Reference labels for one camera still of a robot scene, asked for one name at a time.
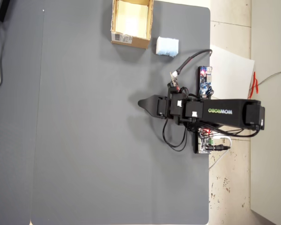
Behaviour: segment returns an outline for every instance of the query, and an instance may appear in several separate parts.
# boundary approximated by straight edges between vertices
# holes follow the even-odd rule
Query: open cardboard box
[[[148,48],[154,0],[113,0],[111,42]]]

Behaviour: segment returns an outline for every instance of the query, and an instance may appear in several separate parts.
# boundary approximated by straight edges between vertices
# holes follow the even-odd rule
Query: white sponge
[[[179,51],[179,40],[172,38],[158,37],[156,45],[157,55],[168,55],[175,57]]]

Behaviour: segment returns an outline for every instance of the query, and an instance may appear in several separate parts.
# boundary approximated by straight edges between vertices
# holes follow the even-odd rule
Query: red decoration
[[[256,93],[258,94],[258,80],[256,79],[256,85],[255,85],[255,87],[256,87]]]
[[[258,81],[256,79],[256,72],[254,72],[254,75],[253,75],[253,84],[252,84],[252,87],[251,87],[251,93],[250,93],[249,99],[251,99],[251,97],[253,95],[255,82],[256,82],[256,93],[258,94]]]

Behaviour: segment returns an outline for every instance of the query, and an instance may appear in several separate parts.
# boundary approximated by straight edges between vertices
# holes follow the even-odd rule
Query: white tile
[[[221,22],[211,22],[210,44],[250,59],[251,28]]]
[[[210,9],[210,0],[157,0],[157,1],[165,1],[177,4],[184,4],[190,6],[200,6],[207,7]]]
[[[211,20],[251,27],[251,0],[211,0]]]
[[[209,166],[223,152],[209,156]],[[250,209],[250,142],[234,141],[209,171],[209,225],[272,224]]]

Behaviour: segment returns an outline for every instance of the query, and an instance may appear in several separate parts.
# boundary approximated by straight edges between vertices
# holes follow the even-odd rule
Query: circuit board
[[[206,98],[206,92],[211,87],[212,67],[199,67],[199,96]]]

